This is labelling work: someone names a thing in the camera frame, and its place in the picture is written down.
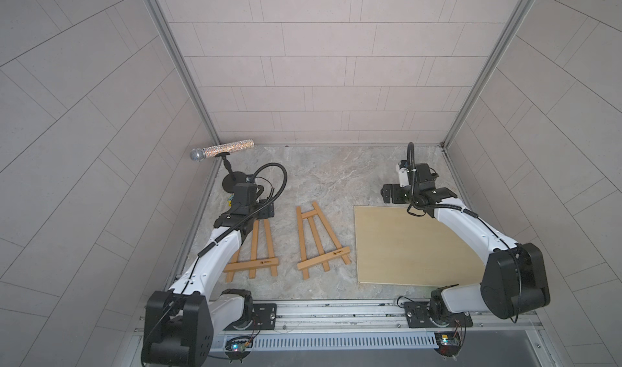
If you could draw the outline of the plywood board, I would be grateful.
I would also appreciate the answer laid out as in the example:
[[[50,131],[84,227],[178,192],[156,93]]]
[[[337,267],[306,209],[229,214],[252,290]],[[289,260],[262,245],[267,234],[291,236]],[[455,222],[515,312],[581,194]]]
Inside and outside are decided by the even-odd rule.
[[[354,207],[357,279],[361,284],[478,284],[484,262],[449,227],[404,208]]]

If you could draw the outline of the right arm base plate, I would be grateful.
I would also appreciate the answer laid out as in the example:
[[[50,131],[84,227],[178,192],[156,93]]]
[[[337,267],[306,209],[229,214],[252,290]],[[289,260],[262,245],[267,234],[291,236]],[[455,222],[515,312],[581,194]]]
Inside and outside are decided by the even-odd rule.
[[[471,316],[467,313],[449,314],[445,318],[434,319],[428,302],[406,301],[402,307],[410,329],[473,327]]]

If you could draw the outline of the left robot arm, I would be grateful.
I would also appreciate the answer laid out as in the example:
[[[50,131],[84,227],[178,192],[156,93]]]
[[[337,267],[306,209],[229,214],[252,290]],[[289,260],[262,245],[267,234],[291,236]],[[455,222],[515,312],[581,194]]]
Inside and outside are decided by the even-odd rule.
[[[215,220],[207,245],[196,260],[168,290],[156,291],[147,300],[140,355],[143,366],[201,366],[210,357],[216,336],[228,327],[252,332],[228,341],[228,360],[242,361],[248,355],[262,331],[251,292],[227,289],[213,302],[209,297],[253,231],[254,222],[274,214],[274,203],[283,187],[272,188],[267,198],[262,198],[263,188],[256,182],[268,168],[270,165],[265,164],[253,174],[239,175],[229,210]]]

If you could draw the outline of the wooden easel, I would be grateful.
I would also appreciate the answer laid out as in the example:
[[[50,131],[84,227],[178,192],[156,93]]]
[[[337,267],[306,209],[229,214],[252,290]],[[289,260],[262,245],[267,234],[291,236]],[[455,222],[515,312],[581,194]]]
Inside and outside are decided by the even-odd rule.
[[[229,264],[225,267],[225,282],[232,283],[237,273],[247,271],[249,279],[255,279],[258,270],[268,269],[272,277],[279,274],[278,266],[280,260],[275,254],[274,239],[271,232],[271,223],[268,219],[262,220],[263,233],[265,237],[265,246],[267,254],[263,257],[259,255],[260,249],[260,221],[254,221],[254,229],[251,234],[249,258],[247,260],[240,259],[241,251],[238,250],[233,254]]]
[[[351,249],[340,242],[318,202],[312,202],[312,206],[313,208],[309,211],[304,211],[300,206],[296,207],[296,225],[301,258],[296,267],[301,272],[304,281],[310,279],[310,269],[313,267],[320,266],[323,271],[330,271],[330,263],[337,259],[342,260],[345,265],[352,264]],[[313,257],[309,256],[307,252],[306,230],[311,233],[317,250],[317,254]],[[321,230],[330,239],[331,250],[326,250]]]

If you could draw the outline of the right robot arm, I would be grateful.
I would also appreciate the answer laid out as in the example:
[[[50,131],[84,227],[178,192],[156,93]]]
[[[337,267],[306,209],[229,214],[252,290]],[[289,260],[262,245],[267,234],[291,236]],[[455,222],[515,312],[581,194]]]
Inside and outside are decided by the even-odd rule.
[[[452,190],[437,187],[437,172],[415,159],[409,143],[405,159],[396,166],[399,182],[385,184],[385,203],[405,204],[415,217],[429,216],[461,238],[483,261],[481,282],[435,289],[427,315],[437,327],[456,326],[471,312],[489,312],[513,322],[526,312],[551,302],[544,256],[536,245],[521,244],[494,229],[467,208]]]

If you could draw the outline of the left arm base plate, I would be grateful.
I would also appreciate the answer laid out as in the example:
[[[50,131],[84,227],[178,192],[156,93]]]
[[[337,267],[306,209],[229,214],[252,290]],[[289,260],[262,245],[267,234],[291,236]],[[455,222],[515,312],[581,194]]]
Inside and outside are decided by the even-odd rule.
[[[226,331],[271,331],[275,329],[278,305],[275,303],[254,304],[249,318],[229,324]]]

